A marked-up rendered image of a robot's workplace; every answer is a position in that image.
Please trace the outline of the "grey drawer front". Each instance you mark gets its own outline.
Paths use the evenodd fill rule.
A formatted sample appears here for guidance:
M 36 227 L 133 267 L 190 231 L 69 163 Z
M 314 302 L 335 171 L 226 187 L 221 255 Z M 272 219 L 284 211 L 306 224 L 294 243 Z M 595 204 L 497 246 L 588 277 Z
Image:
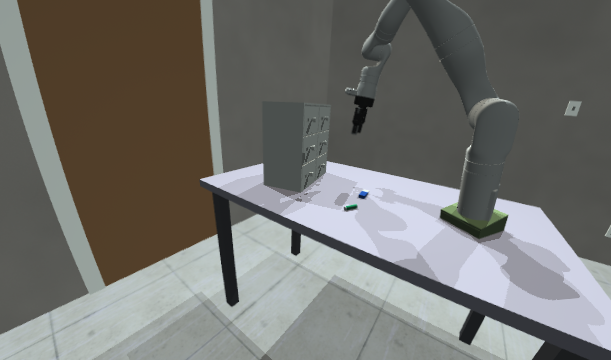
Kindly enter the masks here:
M 302 188 L 301 188 L 301 191 L 315 180 L 315 168 L 316 168 L 316 160 L 315 159 L 313 159 L 313 160 L 309 161 L 308 163 L 302 165 Z
M 304 134 L 318 131 L 318 116 L 319 106 L 305 106 Z
M 329 128 L 330 107 L 320 107 L 318 131 Z
M 317 156 L 327 151 L 328 132 L 327 130 L 318 132 Z
M 317 151 L 317 133 L 314 133 L 313 135 L 310 134 L 309 136 L 308 135 L 304 136 L 303 137 L 303 162 L 302 164 L 316 157 L 316 151 Z
M 322 155 L 317 157 L 317 162 L 316 162 L 316 178 L 315 179 L 317 179 L 324 172 L 326 172 L 326 158 L 327 158 L 327 153 L 324 153 L 324 154 L 322 154 Z

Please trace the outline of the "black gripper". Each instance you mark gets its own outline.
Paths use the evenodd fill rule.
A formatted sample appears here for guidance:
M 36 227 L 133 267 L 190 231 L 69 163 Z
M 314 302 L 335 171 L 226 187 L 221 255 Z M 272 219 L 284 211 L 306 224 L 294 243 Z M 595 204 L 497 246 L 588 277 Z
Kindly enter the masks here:
M 374 103 L 374 99 L 372 98 L 363 97 L 363 96 L 355 96 L 354 104 L 359 105 L 359 107 L 356 107 L 356 110 L 355 110 L 355 114 L 354 114 L 353 121 L 352 121 L 354 125 L 352 127 L 351 134 L 356 135 L 357 131 L 358 133 L 361 133 L 361 129 L 365 122 L 366 114 L 368 111 L 366 107 L 372 107 L 373 103 Z

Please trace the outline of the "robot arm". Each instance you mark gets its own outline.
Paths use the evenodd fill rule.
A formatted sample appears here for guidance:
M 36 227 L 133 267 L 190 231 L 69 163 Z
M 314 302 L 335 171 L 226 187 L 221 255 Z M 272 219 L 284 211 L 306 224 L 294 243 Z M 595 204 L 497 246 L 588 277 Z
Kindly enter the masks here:
M 480 35 L 465 11 L 448 0 L 391 0 L 362 47 L 363 57 L 378 63 L 364 67 L 357 90 L 346 88 L 345 93 L 375 99 L 381 71 L 391 54 L 390 42 L 411 8 L 456 87 L 474 129 L 472 145 L 466 151 L 457 212 L 469 219 L 490 221 L 519 111 L 495 93 L 487 76 Z

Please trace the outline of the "grey chest of drawers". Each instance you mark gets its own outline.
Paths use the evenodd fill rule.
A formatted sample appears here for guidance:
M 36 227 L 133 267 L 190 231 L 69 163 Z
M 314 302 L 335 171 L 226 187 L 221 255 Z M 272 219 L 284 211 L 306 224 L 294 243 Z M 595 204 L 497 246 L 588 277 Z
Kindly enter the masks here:
M 327 104 L 262 101 L 264 185 L 302 192 L 303 137 L 328 129 L 304 134 L 305 106 L 330 107 Z M 320 106 L 321 105 L 321 106 Z

